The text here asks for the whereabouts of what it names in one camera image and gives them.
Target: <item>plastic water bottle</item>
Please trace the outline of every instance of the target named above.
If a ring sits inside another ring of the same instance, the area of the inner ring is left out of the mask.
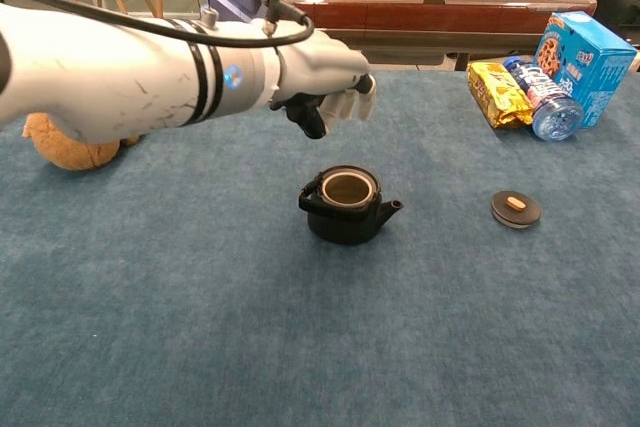
[[[573,135],[582,122],[582,106],[531,62],[510,57],[505,68],[533,105],[533,132],[543,140],[559,142]]]

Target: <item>cookie box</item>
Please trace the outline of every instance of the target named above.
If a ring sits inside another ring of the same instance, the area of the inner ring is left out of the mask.
[[[584,110],[592,128],[627,74],[636,49],[584,12],[552,14],[534,63]]]

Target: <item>teapot handle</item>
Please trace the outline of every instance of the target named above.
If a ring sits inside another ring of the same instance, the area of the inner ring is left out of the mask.
[[[298,197],[298,206],[300,209],[310,214],[322,217],[331,217],[336,220],[344,220],[347,222],[360,222],[367,217],[368,206],[360,209],[343,209],[329,205],[319,198],[310,198],[309,196],[315,192],[322,183],[323,173],[318,174],[311,182],[304,186]]]

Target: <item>black teapot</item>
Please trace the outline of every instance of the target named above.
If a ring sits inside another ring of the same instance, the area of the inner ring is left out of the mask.
[[[353,165],[320,172],[302,189],[298,205],[316,235],[343,245],[371,240],[403,207],[398,200],[382,203],[378,179]]]

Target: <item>black stripe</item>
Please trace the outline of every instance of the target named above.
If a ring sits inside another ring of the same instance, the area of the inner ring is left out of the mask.
[[[200,27],[195,22],[188,20],[187,21],[191,27],[200,32],[201,34],[206,34],[207,32]],[[213,68],[216,76],[216,90],[213,94],[213,99],[211,101],[211,106],[207,109],[204,118],[201,120],[205,121],[213,114],[215,114],[216,110],[220,106],[220,100],[222,99],[222,91],[224,89],[224,72],[222,71],[222,61],[220,60],[220,54],[218,53],[218,49],[213,45],[209,45],[209,53],[211,54],[211,60],[213,61]]]
[[[9,77],[11,77],[11,55],[9,55],[9,46],[0,34],[0,94],[9,83]]]
[[[173,25],[176,29],[187,30],[178,22],[173,19],[166,19],[171,25]],[[187,120],[182,127],[186,125],[195,124],[202,112],[204,111],[205,106],[207,105],[207,96],[209,95],[209,85],[207,83],[207,70],[204,67],[204,60],[202,58],[202,54],[200,53],[200,49],[197,44],[193,42],[187,42],[189,44],[189,49],[191,50],[191,55],[193,55],[193,61],[196,64],[196,72],[198,72],[198,101],[196,103],[196,107],[193,110],[193,114],[189,120]]]

